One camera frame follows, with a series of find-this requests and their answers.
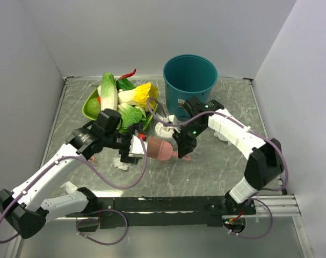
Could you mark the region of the green white napa cabbage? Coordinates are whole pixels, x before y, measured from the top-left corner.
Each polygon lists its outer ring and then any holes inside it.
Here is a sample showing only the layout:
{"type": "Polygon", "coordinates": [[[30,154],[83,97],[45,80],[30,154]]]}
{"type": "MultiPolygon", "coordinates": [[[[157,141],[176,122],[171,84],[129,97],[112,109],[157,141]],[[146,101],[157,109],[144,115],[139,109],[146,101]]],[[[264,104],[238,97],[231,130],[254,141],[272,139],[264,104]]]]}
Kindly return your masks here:
{"type": "Polygon", "coordinates": [[[101,110],[111,109],[117,110],[118,106],[118,91],[117,83],[113,74],[105,72],[100,84],[100,107],[101,110]]]}

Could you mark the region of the green leafy bok choy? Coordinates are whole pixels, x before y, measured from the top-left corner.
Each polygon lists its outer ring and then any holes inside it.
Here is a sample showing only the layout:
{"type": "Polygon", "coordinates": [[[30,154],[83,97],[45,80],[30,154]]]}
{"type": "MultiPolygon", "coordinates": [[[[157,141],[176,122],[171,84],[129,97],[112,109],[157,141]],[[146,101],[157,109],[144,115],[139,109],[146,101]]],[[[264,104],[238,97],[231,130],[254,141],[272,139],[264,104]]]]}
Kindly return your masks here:
{"type": "Polygon", "coordinates": [[[148,125],[148,117],[143,107],[123,103],[118,105],[117,111],[121,114],[122,119],[121,132],[126,132],[131,125],[136,123],[142,123],[143,128],[148,125]]]}

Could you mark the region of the green vegetable basket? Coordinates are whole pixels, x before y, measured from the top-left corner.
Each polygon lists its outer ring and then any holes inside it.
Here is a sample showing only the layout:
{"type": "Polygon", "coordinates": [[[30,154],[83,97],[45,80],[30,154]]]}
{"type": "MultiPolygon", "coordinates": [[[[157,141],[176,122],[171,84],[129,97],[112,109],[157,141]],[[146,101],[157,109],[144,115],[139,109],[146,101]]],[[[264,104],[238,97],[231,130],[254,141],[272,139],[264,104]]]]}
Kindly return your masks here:
{"type": "Polygon", "coordinates": [[[89,96],[82,112],[91,120],[96,120],[101,111],[111,109],[121,115],[118,128],[124,132],[131,125],[143,123],[147,127],[151,120],[147,107],[149,97],[158,97],[158,87],[150,82],[129,89],[117,89],[115,82],[102,82],[89,96]]]}

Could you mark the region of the paper scrap behind roll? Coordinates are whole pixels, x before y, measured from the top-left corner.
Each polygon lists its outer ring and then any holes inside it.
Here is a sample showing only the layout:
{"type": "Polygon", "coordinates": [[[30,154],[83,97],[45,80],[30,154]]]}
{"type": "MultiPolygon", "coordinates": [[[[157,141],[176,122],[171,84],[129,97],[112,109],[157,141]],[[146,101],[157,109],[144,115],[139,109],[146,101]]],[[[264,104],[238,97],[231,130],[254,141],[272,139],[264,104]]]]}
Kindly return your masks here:
{"type": "Polygon", "coordinates": [[[157,121],[163,121],[163,117],[161,116],[161,115],[159,115],[158,113],[156,113],[155,115],[154,115],[154,118],[155,118],[155,120],[157,120],[157,121]]]}

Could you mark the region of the paper scrap front left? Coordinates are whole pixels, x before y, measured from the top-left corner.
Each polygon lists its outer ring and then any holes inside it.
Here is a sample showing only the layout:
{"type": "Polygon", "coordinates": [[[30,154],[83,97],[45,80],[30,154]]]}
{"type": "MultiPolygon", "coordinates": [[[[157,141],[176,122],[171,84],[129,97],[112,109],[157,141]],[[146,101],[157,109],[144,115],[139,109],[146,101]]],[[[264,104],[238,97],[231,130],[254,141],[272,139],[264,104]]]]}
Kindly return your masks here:
{"type": "Polygon", "coordinates": [[[78,189],[78,187],[70,181],[63,183],[60,188],[67,194],[73,194],[78,189]]]}

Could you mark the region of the teal plastic bucket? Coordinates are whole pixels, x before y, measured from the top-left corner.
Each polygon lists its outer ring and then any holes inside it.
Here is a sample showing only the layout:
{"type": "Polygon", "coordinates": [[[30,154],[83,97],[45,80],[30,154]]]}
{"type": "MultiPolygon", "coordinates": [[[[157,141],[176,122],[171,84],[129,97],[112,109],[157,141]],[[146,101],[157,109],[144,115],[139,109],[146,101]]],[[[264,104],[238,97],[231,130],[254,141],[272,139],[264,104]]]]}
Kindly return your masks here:
{"type": "Polygon", "coordinates": [[[163,67],[163,78],[169,114],[186,118],[189,116],[184,110],[186,101],[196,96],[202,103],[206,102],[218,80],[218,71],[202,56],[184,54],[167,61],[163,67]]]}

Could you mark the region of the pink hand brush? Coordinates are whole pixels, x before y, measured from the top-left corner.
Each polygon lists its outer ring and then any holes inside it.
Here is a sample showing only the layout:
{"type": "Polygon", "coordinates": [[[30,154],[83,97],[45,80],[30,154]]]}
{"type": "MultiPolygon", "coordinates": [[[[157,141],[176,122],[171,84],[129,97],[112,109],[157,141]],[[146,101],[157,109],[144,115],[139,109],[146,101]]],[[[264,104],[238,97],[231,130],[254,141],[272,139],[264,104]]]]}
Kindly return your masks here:
{"type": "Polygon", "coordinates": [[[172,157],[178,158],[178,153],[173,150],[173,146],[165,140],[149,136],[147,144],[147,155],[150,158],[159,161],[167,161],[172,157]]]}

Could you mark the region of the red chili pepper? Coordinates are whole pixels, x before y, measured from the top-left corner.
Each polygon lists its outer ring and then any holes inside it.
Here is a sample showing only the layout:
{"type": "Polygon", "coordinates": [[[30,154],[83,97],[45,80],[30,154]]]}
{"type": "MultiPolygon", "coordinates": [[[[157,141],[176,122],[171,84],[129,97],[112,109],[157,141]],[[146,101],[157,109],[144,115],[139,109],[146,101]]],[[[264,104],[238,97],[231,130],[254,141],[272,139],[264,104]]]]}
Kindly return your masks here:
{"type": "Polygon", "coordinates": [[[124,74],[124,75],[120,76],[120,77],[118,78],[118,80],[122,80],[122,79],[124,79],[124,78],[132,77],[133,75],[135,75],[135,73],[136,73],[136,69],[134,69],[134,70],[133,70],[132,72],[130,72],[130,73],[127,73],[127,74],[124,74]]]}

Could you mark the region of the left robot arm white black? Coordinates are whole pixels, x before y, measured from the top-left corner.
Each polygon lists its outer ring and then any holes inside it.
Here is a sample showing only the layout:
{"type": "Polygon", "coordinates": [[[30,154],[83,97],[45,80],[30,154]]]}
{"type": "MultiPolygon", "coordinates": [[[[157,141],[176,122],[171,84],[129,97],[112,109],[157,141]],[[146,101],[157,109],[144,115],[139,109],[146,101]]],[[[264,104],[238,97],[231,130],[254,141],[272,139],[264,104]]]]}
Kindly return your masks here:
{"type": "Polygon", "coordinates": [[[59,198],[48,199],[47,195],[81,163],[100,175],[89,159],[104,148],[117,149],[122,162],[137,164],[147,152],[147,144],[139,138],[143,125],[135,123],[121,132],[122,122],[120,113],[105,109],[96,120],[73,130],[57,153],[33,176],[11,191],[0,191],[1,218],[17,235],[28,239],[58,217],[97,213],[98,198],[86,187],[59,198]]]}

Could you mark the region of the paper scrap right side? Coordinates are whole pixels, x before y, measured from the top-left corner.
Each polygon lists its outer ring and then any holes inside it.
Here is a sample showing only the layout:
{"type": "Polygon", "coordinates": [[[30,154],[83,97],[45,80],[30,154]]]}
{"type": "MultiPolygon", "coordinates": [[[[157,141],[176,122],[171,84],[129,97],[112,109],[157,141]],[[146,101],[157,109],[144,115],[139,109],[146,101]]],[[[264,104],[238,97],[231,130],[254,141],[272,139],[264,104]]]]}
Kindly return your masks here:
{"type": "Polygon", "coordinates": [[[221,140],[222,142],[227,143],[228,147],[232,145],[232,143],[224,135],[222,135],[218,131],[214,131],[214,136],[216,138],[218,138],[219,140],[221,140]]]}

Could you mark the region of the round green cabbage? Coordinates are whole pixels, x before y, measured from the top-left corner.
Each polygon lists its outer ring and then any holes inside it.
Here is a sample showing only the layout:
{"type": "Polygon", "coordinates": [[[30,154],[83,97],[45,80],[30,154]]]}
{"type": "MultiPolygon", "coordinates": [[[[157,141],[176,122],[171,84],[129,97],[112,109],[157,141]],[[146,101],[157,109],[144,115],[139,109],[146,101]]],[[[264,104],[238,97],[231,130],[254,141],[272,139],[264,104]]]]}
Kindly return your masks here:
{"type": "Polygon", "coordinates": [[[86,104],[86,111],[90,117],[95,117],[95,118],[98,117],[101,111],[101,106],[97,97],[88,100],[86,104]]]}

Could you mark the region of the paper scrap centre lower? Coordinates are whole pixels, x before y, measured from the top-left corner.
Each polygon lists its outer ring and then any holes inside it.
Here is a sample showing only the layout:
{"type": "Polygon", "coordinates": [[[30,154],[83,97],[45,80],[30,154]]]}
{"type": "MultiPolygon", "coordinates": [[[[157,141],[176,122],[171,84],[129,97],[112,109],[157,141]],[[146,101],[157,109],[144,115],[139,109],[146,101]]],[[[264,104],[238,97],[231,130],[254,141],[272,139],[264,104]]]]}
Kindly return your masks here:
{"type": "Polygon", "coordinates": [[[115,157],[113,159],[113,164],[117,169],[122,171],[127,171],[129,168],[129,166],[126,163],[121,162],[119,157],[115,157]]]}

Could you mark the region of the white tissue roll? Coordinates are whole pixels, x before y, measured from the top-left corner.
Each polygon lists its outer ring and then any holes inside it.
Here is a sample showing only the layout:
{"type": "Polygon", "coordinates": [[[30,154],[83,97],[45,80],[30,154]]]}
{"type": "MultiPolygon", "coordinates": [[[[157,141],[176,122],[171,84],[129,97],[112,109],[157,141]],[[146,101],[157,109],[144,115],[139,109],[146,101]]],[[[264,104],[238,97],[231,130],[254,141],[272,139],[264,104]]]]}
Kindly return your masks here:
{"type": "Polygon", "coordinates": [[[159,137],[165,141],[171,142],[173,140],[173,137],[172,137],[173,133],[174,133],[173,127],[165,126],[161,122],[158,122],[155,125],[155,133],[156,133],[157,137],[159,137]]]}

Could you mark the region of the yellow white cabbage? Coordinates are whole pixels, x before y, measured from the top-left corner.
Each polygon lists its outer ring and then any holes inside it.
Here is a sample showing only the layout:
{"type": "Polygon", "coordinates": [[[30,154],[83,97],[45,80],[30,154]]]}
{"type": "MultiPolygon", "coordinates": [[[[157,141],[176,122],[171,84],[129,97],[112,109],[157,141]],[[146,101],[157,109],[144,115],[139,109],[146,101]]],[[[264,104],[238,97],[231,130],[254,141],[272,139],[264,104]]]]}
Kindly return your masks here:
{"type": "Polygon", "coordinates": [[[118,92],[118,104],[128,104],[147,109],[147,99],[158,98],[158,87],[151,82],[142,84],[132,90],[118,92]]]}

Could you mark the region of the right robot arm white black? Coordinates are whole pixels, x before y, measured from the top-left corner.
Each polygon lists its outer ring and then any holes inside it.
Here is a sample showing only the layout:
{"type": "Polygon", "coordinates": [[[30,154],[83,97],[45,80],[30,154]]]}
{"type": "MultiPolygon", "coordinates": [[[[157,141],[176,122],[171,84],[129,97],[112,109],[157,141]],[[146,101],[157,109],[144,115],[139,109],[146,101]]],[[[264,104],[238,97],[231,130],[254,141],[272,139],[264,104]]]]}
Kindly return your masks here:
{"type": "Polygon", "coordinates": [[[177,143],[181,159],[193,152],[197,136],[210,128],[234,145],[246,158],[243,178],[224,196],[223,206],[231,214],[238,214],[248,198],[263,190],[285,169],[281,158],[281,145],[276,139],[262,139],[248,126],[235,119],[216,100],[201,103],[197,97],[186,101],[184,110],[191,117],[186,124],[174,130],[172,137],[177,143]]]}

